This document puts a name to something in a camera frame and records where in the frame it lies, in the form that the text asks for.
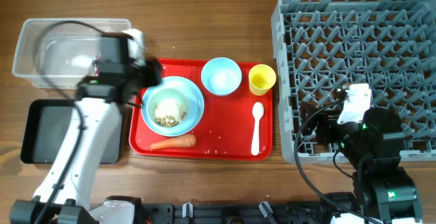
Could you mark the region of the yellow plastic cup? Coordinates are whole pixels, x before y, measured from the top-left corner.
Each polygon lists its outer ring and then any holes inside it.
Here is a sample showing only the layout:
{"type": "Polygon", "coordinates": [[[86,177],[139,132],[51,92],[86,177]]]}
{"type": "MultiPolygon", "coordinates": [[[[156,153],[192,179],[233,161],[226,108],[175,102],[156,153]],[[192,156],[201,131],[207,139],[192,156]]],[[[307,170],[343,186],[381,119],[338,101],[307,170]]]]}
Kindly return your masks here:
{"type": "Polygon", "coordinates": [[[249,71],[249,90],[257,96],[265,95],[274,85],[277,75],[274,69],[265,64],[258,64],[249,71]]]}

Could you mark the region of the light blue bowl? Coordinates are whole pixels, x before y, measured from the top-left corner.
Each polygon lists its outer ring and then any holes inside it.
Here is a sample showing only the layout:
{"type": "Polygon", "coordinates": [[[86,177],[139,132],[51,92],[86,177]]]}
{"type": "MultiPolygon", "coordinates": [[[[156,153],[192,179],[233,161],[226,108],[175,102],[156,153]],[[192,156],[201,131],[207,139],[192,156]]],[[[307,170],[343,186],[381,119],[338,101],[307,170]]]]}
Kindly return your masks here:
{"type": "Polygon", "coordinates": [[[243,76],[235,61],[226,57],[217,57],[204,65],[200,77],[207,91],[216,96],[226,96],[240,86],[243,76]]]}

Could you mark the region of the green bowl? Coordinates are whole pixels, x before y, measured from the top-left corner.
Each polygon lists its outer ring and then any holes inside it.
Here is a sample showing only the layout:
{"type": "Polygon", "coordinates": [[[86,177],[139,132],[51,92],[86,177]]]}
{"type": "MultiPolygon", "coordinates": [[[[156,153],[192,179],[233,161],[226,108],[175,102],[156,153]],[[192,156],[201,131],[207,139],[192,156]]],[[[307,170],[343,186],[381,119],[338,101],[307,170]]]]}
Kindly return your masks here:
{"type": "Polygon", "coordinates": [[[144,96],[150,120],[159,127],[176,127],[187,118],[189,103],[176,89],[155,89],[144,96]]]}

